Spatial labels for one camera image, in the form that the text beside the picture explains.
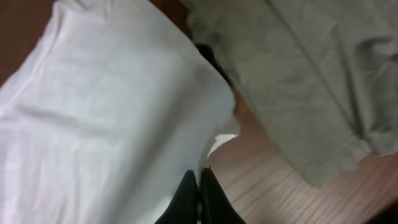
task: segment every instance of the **wooden floor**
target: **wooden floor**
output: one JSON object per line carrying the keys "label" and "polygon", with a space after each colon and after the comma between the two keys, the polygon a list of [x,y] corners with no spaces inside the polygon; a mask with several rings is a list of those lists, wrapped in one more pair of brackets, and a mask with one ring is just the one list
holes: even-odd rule
{"label": "wooden floor", "polygon": [[[184,33],[178,0],[152,0]],[[24,61],[47,23],[52,1],[0,1],[0,84]],[[398,196],[398,154],[371,156],[355,172],[309,186],[281,158],[238,100],[240,137],[209,158],[220,184],[247,223],[363,223]]]}

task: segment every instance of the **wood grain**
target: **wood grain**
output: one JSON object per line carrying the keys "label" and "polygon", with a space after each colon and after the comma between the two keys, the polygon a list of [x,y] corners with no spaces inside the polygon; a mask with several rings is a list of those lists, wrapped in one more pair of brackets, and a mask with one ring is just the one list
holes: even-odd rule
{"label": "wood grain", "polygon": [[306,183],[272,147],[253,117],[209,165],[247,223],[364,223],[398,196],[398,154],[369,156],[323,187]]}

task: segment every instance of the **white fabric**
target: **white fabric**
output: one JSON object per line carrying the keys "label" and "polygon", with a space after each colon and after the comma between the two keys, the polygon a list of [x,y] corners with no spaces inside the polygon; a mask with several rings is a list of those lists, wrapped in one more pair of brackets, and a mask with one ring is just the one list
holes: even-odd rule
{"label": "white fabric", "polygon": [[57,1],[0,91],[0,222],[153,223],[233,105],[151,3]]}

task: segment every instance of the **gray towel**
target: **gray towel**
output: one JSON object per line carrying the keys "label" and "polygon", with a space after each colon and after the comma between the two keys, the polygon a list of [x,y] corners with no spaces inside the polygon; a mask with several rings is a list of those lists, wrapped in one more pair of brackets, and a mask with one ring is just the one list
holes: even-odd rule
{"label": "gray towel", "polygon": [[280,153],[320,185],[398,139],[396,0],[185,0]]}

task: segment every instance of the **white cloth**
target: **white cloth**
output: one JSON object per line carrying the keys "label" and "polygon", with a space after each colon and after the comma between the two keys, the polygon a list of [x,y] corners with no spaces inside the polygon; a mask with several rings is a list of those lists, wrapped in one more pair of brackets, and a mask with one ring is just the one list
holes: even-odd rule
{"label": "white cloth", "polygon": [[57,1],[0,90],[0,222],[153,223],[233,105],[151,3]]}

